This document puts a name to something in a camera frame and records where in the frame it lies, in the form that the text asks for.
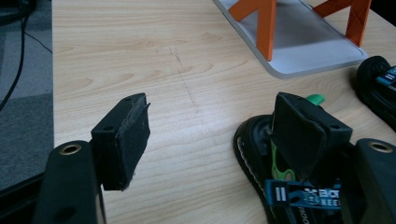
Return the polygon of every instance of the wooden table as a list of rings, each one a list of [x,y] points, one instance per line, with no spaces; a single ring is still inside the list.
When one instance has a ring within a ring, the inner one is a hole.
[[[319,1],[309,2],[316,6]],[[344,31],[348,9],[327,18]],[[270,76],[211,0],[53,2],[55,145],[91,139],[123,97],[145,92],[151,136],[124,192],[105,192],[108,223],[265,223],[233,154],[244,120],[274,110],[276,94],[324,94],[354,133],[396,145],[359,101],[356,66]],[[396,64],[396,29],[370,11],[362,47]]]

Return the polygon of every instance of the black cable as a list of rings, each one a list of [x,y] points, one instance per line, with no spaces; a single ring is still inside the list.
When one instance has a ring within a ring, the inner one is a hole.
[[[33,40],[37,41],[41,46],[43,46],[44,49],[46,49],[47,51],[49,51],[49,53],[52,54],[52,50],[49,49],[47,46],[45,46],[39,39],[35,38],[32,35],[29,35],[29,33],[25,32],[26,35],[28,35],[29,37],[31,37]]]
[[[24,33],[26,28],[26,23],[29,20],[29,15],[27,15],[24,19],[21,20],[21,58],[20,58],[20,66],[18,68],[18,73],[15,76],[14,82],[12,83],[11,87],[9,88],[7,95],[4,97],[4,100],[0,104],[0,111],[3,109],[4,105],[7,103],[9,97],[11,96],[12,92],[14,92],[15,86],[17,86],[18,80],[20,79],[22,68],[23,68],[23,59],[24,59]]]

